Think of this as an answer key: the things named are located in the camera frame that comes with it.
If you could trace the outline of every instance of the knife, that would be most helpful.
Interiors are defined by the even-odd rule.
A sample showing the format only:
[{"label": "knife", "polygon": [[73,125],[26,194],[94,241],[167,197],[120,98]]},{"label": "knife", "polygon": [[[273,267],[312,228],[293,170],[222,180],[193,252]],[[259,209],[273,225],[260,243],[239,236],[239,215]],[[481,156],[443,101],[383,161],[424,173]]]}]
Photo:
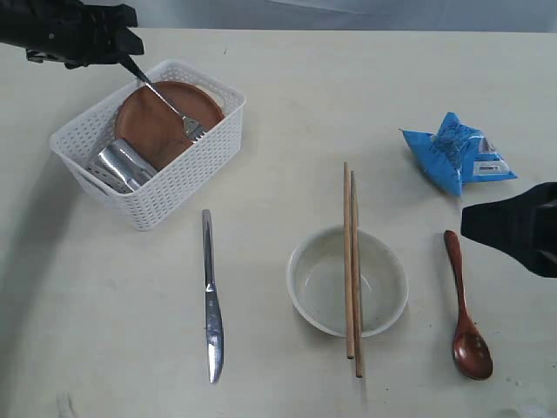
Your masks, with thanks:
[{"label": "knife", "polygon": [[209,382],[217,383],[225,360],[225,335],[223,320],[218,306],[215,269],[212,255],[212,224],[209,209],[202,211],[203,253],[205,258],[205,334],[207,337],[207,359]]}]

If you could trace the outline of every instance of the silver cup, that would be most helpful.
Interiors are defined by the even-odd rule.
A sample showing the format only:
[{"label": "silver cup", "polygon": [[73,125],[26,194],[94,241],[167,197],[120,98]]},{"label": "silver cup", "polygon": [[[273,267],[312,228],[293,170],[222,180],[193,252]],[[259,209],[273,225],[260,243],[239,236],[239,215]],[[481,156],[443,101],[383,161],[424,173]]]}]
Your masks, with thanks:
[{"label": "silver cup", "polygon": [[103,148],[88,164],[87,170],[120,193],[135,192],[157,174],[157,170],[122,138]]}]

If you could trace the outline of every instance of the fork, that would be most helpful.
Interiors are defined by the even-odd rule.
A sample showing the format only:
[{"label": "fork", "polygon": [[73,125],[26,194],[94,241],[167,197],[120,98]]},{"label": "fork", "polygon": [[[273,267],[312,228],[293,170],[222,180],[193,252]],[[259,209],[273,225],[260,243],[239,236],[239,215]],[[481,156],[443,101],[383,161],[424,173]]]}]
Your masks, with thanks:
[{"label": "fork", "polygon": [[184,124],[185,136],[191,142],[198,142],[201,137],[203,137],[207,133],[207,130],[201,125],[198,120],[190,118],[189,116],[178,110],[178,108],[168,98],[166,98],[157,87],[155,87],[155,85],[139,69],[138,65],[133,61],[133,59],[131,59],[129,55],[120,58],[120,64],[131,74],[143,81],[147,85],[147,87],[149,87],[149,89],[151,89],[151,91],[157,95],[158,98],[160,98],[168,107],[172,109],[174,113],[176,113],[182,119],[182,123]]}]

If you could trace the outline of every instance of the white plastic basket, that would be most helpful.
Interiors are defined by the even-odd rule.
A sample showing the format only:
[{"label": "white plastic basket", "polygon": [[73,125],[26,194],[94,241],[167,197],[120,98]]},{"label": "white plastic basket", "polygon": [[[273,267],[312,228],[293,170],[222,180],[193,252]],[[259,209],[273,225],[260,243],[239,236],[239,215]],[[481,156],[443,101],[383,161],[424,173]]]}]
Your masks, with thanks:
[{"label": "white plastic basket", "polygon": [[245,103],[242,93],[182,61],[164,61],[147,71],[147,75],[153,81],[197,85],[220,100],[225,118],[139,190],[118,193],[84,168],[94,152],[114,139],[118,108],[141,86],[139,82],[131,82],[112,93],[50,136],[51,150],[60,156],[83,189],[140,231],[152,229],[167,217],[238,152]]}]

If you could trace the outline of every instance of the wooden plate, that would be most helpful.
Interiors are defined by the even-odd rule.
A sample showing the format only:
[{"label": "wooden plate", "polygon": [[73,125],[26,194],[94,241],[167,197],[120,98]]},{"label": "wooden plate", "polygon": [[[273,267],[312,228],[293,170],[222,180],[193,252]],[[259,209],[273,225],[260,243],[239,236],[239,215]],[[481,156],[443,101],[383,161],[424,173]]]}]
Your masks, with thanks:
[{"label": "wooden plate", "polygon": [[[225,117],[218,104],[194,85],[176,81],[155,85],[180,111],[197,119],[207,130]],[[116,138],[125,138],[158,171],[193,144],[185,136],[178,115],[146,86],[124,101],[114,131]]]}]

